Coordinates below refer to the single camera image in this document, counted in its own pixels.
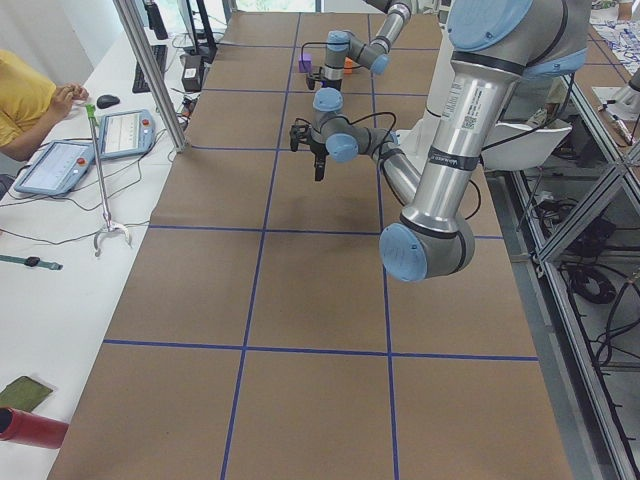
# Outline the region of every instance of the green handle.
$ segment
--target green handle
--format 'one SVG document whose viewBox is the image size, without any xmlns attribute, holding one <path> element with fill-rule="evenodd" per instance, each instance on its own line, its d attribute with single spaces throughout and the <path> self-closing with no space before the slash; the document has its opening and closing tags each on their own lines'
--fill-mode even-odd
<svg viewBox="0 0 640 480">
<path fill-rule="evenodd" d="M 92 103 L 87 103 L 85 105 L 85 108 L 87 109 L 87 116 L 89 117 L 90 120 L 95 120 L 96 119 L 96 107 L 95 105 L 93 105 Z"/>
</svg>

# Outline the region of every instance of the human hand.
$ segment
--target human hand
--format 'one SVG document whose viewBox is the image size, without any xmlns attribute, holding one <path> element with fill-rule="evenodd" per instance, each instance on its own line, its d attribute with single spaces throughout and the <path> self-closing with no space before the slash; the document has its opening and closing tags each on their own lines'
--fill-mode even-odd
<svg viewBox="0 0 640 480">
<path fill-rule="evenodd" d="M 89 92 L 78 83 L 67 83 L 63 87 L 69 87 L 73 91 L 73 99 L 74 100 L 82 100 L 85 101 L 89 98 Z"/>
<path fill-rule="evenodd" d="M 51 95 L 51 101 L 49 102 L 49 108 L 46 114 L 51 116 L 55 122 L 59 122 L 64 119 L 73 106 L 74 87 L 65 85 L 63 87 L 57 87 L 53 95 Z"/>
</svg>

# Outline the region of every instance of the red tube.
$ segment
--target red tube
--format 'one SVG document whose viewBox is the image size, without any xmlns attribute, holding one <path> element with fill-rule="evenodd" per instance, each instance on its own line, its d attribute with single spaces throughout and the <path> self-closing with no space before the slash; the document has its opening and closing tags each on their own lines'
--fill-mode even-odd
<svg viewBox="0 0 640 480">
<path fill-rule="evenodd" d="M 60 448 L 69 425 L 15 408 L 0 408 L 0 440 Z"/>
</svg>

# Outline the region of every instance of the tablet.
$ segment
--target tablet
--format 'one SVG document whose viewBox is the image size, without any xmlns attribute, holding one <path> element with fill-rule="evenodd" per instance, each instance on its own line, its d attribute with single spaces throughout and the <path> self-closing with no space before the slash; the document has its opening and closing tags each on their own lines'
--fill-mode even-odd
<svg viewBox="0 0 640 480">
<path fill-rule="evenodd" d="M 14 184 L 17 192 L 60 195 L 71 190 L 95 158 L 93 144 L 56 140 Z"/>
<path fill-rule="evenodd" d="M 100 159 L 143 155 L 155 142 L 155 125 L 148 110 L 105 115 L 100 120 Z"/>
</svg>

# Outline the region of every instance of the yellow shirt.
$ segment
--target yellow shirt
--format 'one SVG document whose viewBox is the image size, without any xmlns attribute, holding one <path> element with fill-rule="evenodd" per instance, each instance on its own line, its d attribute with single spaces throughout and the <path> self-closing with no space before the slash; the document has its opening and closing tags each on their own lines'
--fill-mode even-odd
<svg viewBox="0 0 640 480">
<path fill-rule="evenodd" d="M 29 130 L 49 108 L 55 84 L 17 55 L 0 50 L 0 147 Z"/>
</svg>

